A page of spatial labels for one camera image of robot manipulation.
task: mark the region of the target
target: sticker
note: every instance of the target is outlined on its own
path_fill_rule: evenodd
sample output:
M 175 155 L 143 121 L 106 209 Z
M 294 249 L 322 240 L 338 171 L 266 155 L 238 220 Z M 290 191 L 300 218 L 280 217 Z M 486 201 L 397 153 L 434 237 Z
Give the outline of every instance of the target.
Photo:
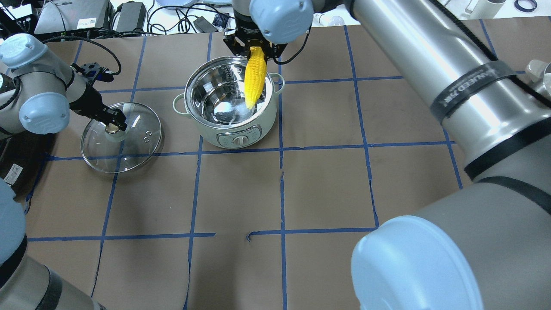
M 96 20 L 98 18 L 83 18 L 78 20 L 77 29 L 93 28 L 96 27 Z
M 8 183 L 9 185 L 13 185 L 15 181 L 17 181 L 17 178 L 23 171 L 23 167 L 13 164 L 12 168 L 9 170 L 8 175 L 4 178 L 4 181 Z

